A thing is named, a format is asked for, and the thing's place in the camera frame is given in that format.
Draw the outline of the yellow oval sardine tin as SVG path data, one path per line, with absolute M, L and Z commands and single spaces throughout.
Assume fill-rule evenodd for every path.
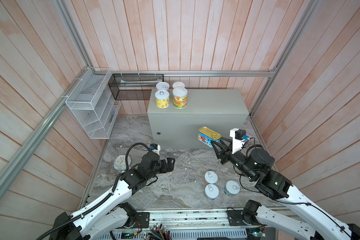
M 222 135 L 207 128 L 207 127 L 201 127 L 199 129 L 199 134 L 198 134 L 198 140 L 202 143 L 204 143 L 205 145 L 209 146 L 210 148 L 212 148 L 212 141 L 215 142 L 220 142 L 221 141 L 221 137 Z

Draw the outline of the yellow label white-lid can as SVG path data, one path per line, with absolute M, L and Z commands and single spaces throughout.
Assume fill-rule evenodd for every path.
M 170 93 L 165 90 L 155 92 L 156 106 L 165 109 L 170 104 Z

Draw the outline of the orange can plain lid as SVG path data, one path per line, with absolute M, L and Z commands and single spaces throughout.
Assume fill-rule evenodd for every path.
M 173 105 L 177 109 L 184 109 L 187 106 L 188 90 L 184 87 L 173 89 Z

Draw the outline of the yellow can plain lid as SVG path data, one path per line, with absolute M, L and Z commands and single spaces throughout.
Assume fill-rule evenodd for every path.
M 185 88 L 185 84 L 181 81 L 177 81 L 177 82 L 173 83 L 172 87 L 173 87 L 173 89 L 174 88 Z

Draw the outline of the pink label white can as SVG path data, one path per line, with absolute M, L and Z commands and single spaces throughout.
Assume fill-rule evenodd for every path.
M 156 84 L 157 91 L 168 91 L 170 89 L 170 84 L 166 82 L 159 82 Z

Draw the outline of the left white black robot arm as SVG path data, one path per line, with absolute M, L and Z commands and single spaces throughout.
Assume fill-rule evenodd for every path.
M 146 153 L 139 164 L 118 175 L 114 185 L 89 205 L 60 214 L 53 228 L 39 239 L 96 240 L 116 228 L 138 228 L 142 221 L 127 199 L 156 182 L 159 174 L 172 172 L 175 162 L 174 158 L 161 160 L 155 152 Z

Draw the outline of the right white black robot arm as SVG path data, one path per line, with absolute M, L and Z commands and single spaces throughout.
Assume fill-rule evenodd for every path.
M 279 215 L 264 205 L 249 200 L 242 210 L 242 218 L 249 225 L 266 225 L 282 230 L 302 240 L 359 240 L 360 227 L 344 223 L 320 208 L 307 198 L 289 179 L 274 171 L 275 159 L 260 145 L 249 147 L 242 153 L 245 144 L 237 140 L 212 141 L 211 145 L 222 164 L 230 162 L 245 176 L 255 182 L 259 193 L 282 204 L 301 218 L 301 221 Z

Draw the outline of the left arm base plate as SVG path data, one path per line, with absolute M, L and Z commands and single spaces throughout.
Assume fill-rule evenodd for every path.
M 137 212 L 132 217 L 128 217 L 126 223 L 117 227 L 117 229 L 137 229 L 137 228 L 148 228 L 150 224 L 150 213 L 149 212 Z

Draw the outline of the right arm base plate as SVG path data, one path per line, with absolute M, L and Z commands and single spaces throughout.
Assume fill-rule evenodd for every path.
M 253 213 L 234 210 L 233 208 L 228 208 L 226 213 L 230 226 L 253 226 L 259 224 Z

